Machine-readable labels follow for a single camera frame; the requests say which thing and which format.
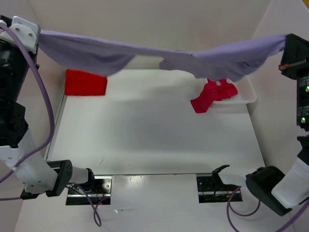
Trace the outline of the lilac t shirt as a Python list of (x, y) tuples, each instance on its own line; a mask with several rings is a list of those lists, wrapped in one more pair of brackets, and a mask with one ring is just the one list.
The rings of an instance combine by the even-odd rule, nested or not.
[(43, 30), (38, 44), (49, 58), (68, 69), (107, 76), (122, 70), (136, 56), (144, 56), (161, 58), (161, 70), (236, 82), (259, 69), (268, 57), (284, 50), (286, 37), (272, 35), (190, 53)]

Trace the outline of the red t shirt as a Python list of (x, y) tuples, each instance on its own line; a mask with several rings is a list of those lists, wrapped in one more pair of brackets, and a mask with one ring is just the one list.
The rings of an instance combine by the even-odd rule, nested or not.
[(66, 70), (64, 94), (67, 96), (104, 96), (108, 79), (106, 76)]

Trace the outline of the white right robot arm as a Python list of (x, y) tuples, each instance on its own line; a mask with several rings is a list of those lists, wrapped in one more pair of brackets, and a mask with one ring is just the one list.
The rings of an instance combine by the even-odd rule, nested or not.
[[(309, 43), (295, 35), (275, 35), (252, 39), (219, 48), (224, 59), (247, 65), (254, 72), (268, 57), (283, 52), (279, 70), (283, 76), (296, 80), (296, 124), (309, 130)], [(224, 185), (245, 185), (250, 193), (279, 216), (309, 197), (309, 137), (299, 136), (302, 149), (290, 171), (284, 174), (275, 166), (260, 167), (242, 175), (222, 175), (227, 165), (212, 171), (217, 188)]]

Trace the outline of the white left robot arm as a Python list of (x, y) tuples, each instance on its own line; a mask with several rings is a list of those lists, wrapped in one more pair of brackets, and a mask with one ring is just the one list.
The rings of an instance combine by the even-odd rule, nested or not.
[[(22, 200), (59, 196), (69, 186), (86, 194), (95, 188), (92, 170), (74, 167), (70, 160), (46, 161), (40, 154), (55, 132), (52, 105), (38, 72), (40, 33), (39, 25), (18, 16), (0, 18), (0, 159), (23, 183)], [(33, 142), (25, 107), (17, 102), (28, 71), (37, 81), (49, 118), (50, 132), (40, 146)]]

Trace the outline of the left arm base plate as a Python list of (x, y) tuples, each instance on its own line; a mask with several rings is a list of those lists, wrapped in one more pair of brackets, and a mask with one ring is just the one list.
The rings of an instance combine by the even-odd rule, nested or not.
[[(94, 206), (110, 205), (112, 180), (112, 176), (96, 175), (94, 176), (93, 186), (87, 187), (85, 184), (80, 184), (80, 186), (85, 190)], [(70, 184), (67, 189), (66, 205), (90, 205), (85, 193), (78, 186)]]

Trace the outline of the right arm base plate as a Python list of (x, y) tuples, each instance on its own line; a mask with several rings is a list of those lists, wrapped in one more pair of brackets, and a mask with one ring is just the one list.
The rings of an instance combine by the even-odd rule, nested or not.
[(235, 185), (218, 184), (211, 175), (197, 175), (199, 203), (225, 203), (237, 189)]

